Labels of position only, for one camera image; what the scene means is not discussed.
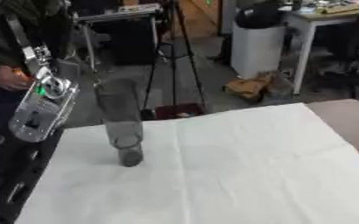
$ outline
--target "glass cup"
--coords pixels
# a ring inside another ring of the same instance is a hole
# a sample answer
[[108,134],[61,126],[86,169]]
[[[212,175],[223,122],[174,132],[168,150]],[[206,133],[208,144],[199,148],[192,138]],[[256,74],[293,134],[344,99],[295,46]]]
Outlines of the glass cup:
[[110,144],[118,149],[121,164],[135,166],[143,161],[143,124],[137,97],[137,83],[119,79],[95,86]]

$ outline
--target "robotic arm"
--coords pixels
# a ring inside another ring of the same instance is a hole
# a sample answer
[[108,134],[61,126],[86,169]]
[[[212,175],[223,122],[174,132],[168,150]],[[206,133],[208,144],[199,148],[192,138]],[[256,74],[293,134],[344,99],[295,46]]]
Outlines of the robotic arm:
[[79,70],[62,73],[45,44],[33,47],[17,17],[8,17],[34,80],[9,122],[11,132],[31,143],[47,139],[68,118],[79,93]]

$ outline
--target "white tablecloth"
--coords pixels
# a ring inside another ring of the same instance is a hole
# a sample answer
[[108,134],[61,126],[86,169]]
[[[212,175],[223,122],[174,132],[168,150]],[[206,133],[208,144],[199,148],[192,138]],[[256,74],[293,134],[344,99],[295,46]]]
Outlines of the white tablecloth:
[[303,104],[147,122],[118,164],[70,129],[18,224],[359,224],[359,154]]

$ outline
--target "camera tripod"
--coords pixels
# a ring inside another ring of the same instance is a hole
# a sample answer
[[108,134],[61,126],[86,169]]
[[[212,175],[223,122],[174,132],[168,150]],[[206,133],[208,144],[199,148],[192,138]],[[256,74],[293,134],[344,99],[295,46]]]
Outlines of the camera tripod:
[[[169,25],[169,30],[170,30],[171,43],[167,44],[170,46],[170,55],[165,56],[165,57],[167,59],[169,59],[169,61],[171,63],[171,69],[172,69],[172,106],[174,108],[174,114],[176,113],[175,110],[177,107],[177,72],[178,72],[177,59],[182,57],[182,56],[178,57],[176,55],[176,52],[177,52],[176,39],[175,39],[175,23],[176,23],[175,18],[176,17],[178,18],[180,30],[181,30],[183,38],[185,40],[186,49],[187,49],[186,56],[189,58],[189,61],[190,61],[191,67],[192,67],[192,71],[194,73],[194,80],[195,80],[196,87],[198,89],[198,92],[199,92],[199,95],[201,98],[201,106],[202,106],[202,109],[205,111],[206,103],[205,103],[204,93],[203,93],[199,75],[197,73],[196,65],[194,62],[194,53],[192,51],[192,47],[190,45],[189,38],[187,36],[187,28],[185,27],[184,13],[183,13],[182,9],[180,8],[180,4],[179,4],[178,0],[166,1],[165,3],[163,3],[163,9],[164,9],[164,11],[163,11],[164,17],[167,19],[167,23]],[[147,89],[145,91],[145,99],[144,99],[143,109],[146,108],[147,102],[150,97],[151,87],[152,87],[153,78],[154,78],[154,74],[155,74],[155,69],[156,69],[158,58],[159,58],[160,47],[164,44],[163,36],[164,36],[164,33],[160,33],[158,35],[158,43],[155,48],[154,58],[151,63],[150,77],[148,80]]]

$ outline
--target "trash bin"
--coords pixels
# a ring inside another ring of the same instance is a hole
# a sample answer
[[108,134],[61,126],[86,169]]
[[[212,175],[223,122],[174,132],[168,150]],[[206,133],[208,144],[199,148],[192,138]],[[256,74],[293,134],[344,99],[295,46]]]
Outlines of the trash bin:
[[137,99],[137,83],[119,79],[95,87],[98,105],[110,144],[118,149],[124,166],[135,166],[143,160],[141,143],[143,124]]
[[278,69],[285,36],[281,18],[276,1],[257,3],[238,12],[230,64],[239,78],[252,79],[260,72]]
[[242,79],[278,70],[285,28],[244,29],[234,24],[231,66]]

